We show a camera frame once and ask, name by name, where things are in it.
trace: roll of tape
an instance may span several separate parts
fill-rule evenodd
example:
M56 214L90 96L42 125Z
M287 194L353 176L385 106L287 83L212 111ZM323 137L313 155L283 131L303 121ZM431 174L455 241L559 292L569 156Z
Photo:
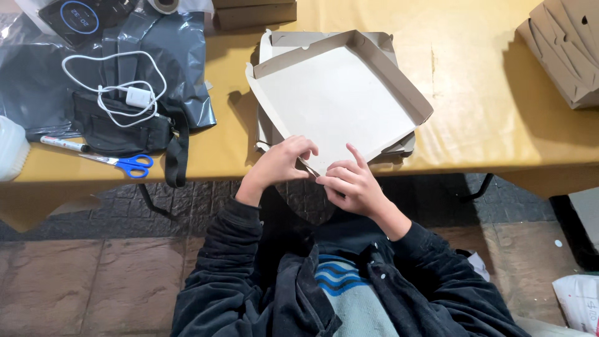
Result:
M148 0L150 5L162 14L172 14L179 7L179 0Z

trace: gray plastic bag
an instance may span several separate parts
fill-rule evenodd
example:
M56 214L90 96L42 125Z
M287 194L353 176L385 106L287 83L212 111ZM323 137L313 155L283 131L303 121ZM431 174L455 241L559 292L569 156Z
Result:
M124 22L106 29L102 40L78 51L61 37L43 34L24 14L0 17L0 31L0 115L23 126L29 136L80 136L71 128L66 110L68 90L82 88L62 71L64 58L69 55L99 58L123 52L121 49L136 48L152 55L167 79L165 97L169 104L184 108L190 128L216 124L204 86L204 13L162 16L141 1ZM116 85L133 75L135 80L149 82L156 92L163 89L162 80L147 57L126 56L115 60L102 64L73 59L67 67L75 78L91 88Z

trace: marker pen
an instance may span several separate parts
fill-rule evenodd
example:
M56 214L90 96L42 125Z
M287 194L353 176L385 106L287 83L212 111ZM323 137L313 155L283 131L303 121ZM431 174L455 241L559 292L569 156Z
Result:
M83 153L89 152L90 150L89 145L69 142L68 140L62 140L48 136L42 136L40 138L40 142L48 145L58 146L59 148L65 148Z

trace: hand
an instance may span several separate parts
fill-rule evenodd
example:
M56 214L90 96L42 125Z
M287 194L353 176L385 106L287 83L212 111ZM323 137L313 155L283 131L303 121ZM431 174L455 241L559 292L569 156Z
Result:
M318 146L304 136L291 136L270 148L241 181L235 196L237 201L258 206L266 187L294 179L306 179L310 174L295 168L298 157L308 160L318 156Z
M402 238L412 222L385 197L358 150L349 143L346 146L356 162L334 162L327 168L326 176L319 176L316 182L324 185L329 201L339 208L371 218L391 241Z

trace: table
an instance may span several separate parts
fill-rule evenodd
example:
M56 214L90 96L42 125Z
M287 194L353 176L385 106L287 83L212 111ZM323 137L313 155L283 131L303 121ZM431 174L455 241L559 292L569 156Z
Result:
M435 112L416 130L414 154L375 160L375 174L491 172L550 197L599 186L599 112L570 110L515 34L539 1L301 0L297 22L269 28L393 34L401 71ZM263 31L217 32L207 20L205 78L218 124L190 138L190 180L239 179L259 158L244 69L257 61ZM142 182L164 181L164 157L156 159ZM24 231L66 201L134 182L34 144L21 175L0 185L0 219Z

